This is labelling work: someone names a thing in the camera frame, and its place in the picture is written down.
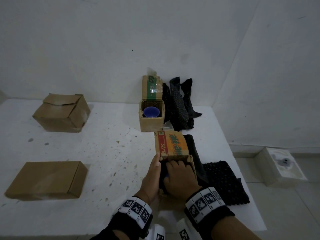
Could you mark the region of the person's right forearm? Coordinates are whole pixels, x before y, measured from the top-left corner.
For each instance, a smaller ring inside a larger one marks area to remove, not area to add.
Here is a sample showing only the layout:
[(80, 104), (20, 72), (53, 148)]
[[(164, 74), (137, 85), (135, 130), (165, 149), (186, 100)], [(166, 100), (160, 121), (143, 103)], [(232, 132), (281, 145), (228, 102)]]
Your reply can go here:
[(225, 205), (200, 211), (192, 204), (184, 212), (202, 240), (262, 240)]

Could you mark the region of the blue bowl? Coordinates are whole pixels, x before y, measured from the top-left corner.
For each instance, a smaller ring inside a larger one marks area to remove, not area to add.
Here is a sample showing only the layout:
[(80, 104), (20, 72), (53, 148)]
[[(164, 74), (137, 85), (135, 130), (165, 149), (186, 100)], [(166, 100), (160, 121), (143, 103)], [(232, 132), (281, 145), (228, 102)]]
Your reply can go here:
[(160, 110), (154, 106), (146, 107), (142, 112), (143, 112), (143, 117), (146, 117), (146, 118), (157, 118), (160, 115)]

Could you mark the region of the large black bubble wrap sheet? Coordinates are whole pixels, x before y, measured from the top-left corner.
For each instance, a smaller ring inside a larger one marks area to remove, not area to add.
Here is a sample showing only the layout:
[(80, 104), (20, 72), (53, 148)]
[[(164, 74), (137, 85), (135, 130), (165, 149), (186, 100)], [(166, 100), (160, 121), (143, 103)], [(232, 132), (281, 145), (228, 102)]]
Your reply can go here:
[(216, 189), (227, 206), (239, 206), (250, 203), (241, 178), (237, 178), (226, 161), (202, 164), (209, 186)]

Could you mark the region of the marker-printed left wristband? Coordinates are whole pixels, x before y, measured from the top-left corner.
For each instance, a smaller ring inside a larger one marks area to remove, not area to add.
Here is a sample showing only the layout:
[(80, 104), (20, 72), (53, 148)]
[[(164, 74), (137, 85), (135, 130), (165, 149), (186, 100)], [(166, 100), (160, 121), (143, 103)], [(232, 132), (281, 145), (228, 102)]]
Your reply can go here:
[(150, 206), (138, 197), (129, 197), (122, 202), (118, 212), (127, 214), (142, 230), (149, 229), (153, 219), (152, 209)]

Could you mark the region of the open brown cardboard box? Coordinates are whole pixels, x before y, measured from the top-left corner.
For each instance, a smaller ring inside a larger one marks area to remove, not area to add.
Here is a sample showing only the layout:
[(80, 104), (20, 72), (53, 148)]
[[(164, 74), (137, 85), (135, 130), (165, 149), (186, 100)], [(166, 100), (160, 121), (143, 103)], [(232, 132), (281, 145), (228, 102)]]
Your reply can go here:
[[(156, 132), (162, 130), (165, 120), (165, 103), (163, 101), (163, 81), (157, 75), (142, 76), (142, 99), (139, 102), (139, 124), (141, 132)], [(146, 107), (154, 106), (160, 110), (157, 118), (143, 117)]]

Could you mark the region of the closed tall cardboard box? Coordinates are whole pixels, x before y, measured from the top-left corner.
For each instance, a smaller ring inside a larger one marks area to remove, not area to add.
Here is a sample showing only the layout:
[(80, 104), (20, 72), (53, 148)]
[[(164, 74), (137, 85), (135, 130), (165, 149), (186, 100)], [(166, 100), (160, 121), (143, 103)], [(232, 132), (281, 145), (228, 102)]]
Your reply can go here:
[(83, 94), (60, 95), (50, 93), (34, 112), (33, 118), (47, 132), (79, 133), (90, 115)]

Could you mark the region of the person's right hand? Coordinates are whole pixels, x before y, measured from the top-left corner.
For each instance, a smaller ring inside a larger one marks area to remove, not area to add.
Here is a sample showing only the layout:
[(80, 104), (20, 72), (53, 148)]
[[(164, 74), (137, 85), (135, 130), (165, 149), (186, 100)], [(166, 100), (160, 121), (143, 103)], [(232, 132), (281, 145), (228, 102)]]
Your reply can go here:
[(167, 192), (175, 198), (186, 201), (202, 189), (194, 172), (169, 172), (169, 175), (170, 179), (165, 178), (164, 184)]

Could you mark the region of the person's left hand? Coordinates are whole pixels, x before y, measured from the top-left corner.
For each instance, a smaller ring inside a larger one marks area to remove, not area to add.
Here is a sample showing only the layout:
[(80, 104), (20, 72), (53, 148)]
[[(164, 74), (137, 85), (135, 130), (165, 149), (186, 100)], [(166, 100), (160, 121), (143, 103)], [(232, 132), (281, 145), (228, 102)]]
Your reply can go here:
[(142, 180), (140, 189), (134, 194), (134, 197), (138, 197), (148, 205), (151, 205), (158, 194), (158, 190), (159, 178), (151, 177), (147, 172), (146, 176)]

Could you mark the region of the smooth black wrap sheet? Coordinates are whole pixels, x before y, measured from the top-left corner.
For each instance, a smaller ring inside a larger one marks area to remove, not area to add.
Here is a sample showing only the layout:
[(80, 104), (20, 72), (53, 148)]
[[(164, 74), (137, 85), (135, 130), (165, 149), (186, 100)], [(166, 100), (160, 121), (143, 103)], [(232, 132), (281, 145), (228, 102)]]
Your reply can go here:
[(195, 173), (197, 176), (198, 184), (200, 186), (207, 187), (207, 186), (209, 186), (209, 179), (208, 179), (207, 174), (204, 170), (202, 162), (200, 161), (200, 157), (198, 155), (198, 152), (197, 152), (197, 149), (195, 146), (194, 138), (190, 134), (186, 134), (183, 136), (186, 140), (189, 154), (193, 157), (193, 163), (194, 163), (194, 168), (195, 168)]

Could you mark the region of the person's left forearm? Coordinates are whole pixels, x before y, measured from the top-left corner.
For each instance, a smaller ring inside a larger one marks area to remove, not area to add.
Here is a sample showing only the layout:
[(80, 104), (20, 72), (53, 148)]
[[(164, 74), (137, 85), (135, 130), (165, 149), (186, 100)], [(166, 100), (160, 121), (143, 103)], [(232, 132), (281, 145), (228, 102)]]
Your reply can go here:
[(139, 240), (147, 236), (152, 219), (153, 215), (151, 214), (142, 228), (137, 220), (128, 214), (118, 212), (112, 217), (108, 226), (90, 240), (121, 240), (116, 236), (115, 231), (123, 233), (129, 240)]

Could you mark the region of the printed orange cardboard box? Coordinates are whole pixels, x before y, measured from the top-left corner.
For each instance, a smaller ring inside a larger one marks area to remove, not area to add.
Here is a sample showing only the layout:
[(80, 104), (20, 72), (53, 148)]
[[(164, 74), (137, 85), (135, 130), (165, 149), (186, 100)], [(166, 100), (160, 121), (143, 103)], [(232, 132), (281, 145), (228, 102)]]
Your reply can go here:
[[(154, 133), (155, 151), (160, 153), (160, 161), (174, 160), (183, 161), (191, 165), (196, 175), (193, 157), (189, 154), (186, 140), (181, 132), (173, 130), (163, 130)], [(158, 190), (159, 211), (183, 212), (185, 201), (171, 195), (163, 195), (162, 190)]]

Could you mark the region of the marker-printed right wristband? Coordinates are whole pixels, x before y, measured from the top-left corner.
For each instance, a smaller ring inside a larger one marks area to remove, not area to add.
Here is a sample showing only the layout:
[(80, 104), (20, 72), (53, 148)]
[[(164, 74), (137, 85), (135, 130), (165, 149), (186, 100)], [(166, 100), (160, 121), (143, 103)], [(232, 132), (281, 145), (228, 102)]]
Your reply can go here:
[(225, 202), (214, 187), (200, 190), (186, 202), (186, 211), (191, 219), (200, 223), (205, 216), (218, 207), (225, 206)]

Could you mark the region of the marker-printed wristband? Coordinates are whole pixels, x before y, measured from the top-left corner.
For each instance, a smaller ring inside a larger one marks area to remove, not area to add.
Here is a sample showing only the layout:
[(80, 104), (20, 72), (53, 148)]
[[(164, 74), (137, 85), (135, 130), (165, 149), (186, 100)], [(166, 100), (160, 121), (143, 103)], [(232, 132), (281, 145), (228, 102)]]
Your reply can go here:
[(122, 202), (118, 212), (127, 214), (142, 230), (149, 229), (153, 219), (152, 209), (150, 206), (138, 197), (129, 197)]
[(186, 202), (186, 211), (191, 219), (200, 223), (205, 216), (218, 207), (225, 206), (225, 202), (214, 187), (200, 190)]

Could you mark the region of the flat closed cardboard box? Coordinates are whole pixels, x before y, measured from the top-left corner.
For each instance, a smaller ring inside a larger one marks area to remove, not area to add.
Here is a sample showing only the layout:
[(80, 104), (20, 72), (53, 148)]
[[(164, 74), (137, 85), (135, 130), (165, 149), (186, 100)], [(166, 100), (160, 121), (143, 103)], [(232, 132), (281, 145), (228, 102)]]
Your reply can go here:
[(4, 195), (20, 201), (76, 199), (87, 173), (81, 161), (26, 162)]

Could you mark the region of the white floor fixture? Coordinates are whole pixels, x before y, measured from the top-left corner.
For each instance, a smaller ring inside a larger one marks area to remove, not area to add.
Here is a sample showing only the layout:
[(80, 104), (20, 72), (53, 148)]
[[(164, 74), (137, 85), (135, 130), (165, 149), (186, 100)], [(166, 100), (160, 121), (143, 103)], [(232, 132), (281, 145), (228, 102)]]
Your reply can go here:
[(265, 147), (254, 157), (254, 161), (267, 187), (288, 189), (308, 182), (288, 150)]

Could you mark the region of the black bubble wrap bundle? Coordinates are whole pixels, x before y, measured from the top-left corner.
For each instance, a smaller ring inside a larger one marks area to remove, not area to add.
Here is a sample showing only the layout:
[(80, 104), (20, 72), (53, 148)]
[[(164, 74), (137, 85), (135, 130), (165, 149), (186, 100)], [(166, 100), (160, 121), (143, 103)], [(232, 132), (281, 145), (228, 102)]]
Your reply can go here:
[(168, 162), (170, 162), (170, 161), (173, 161), (173, 160), (162, 160), (162, 161), (160, 161), (161, 172), (160, 172), (160, 177), (159, 177), (159, 189), (162, 190), (162, 194), (163, 195), (169, 195), (169, 193), (167, 192), (164, 180), (165, 180), (165, 178), (170, 179), (170, 175), (169, 175), (169, 172), (168, 172), (168, 169), (167, 169), (167, 166), (166, 166), (166, 164)]

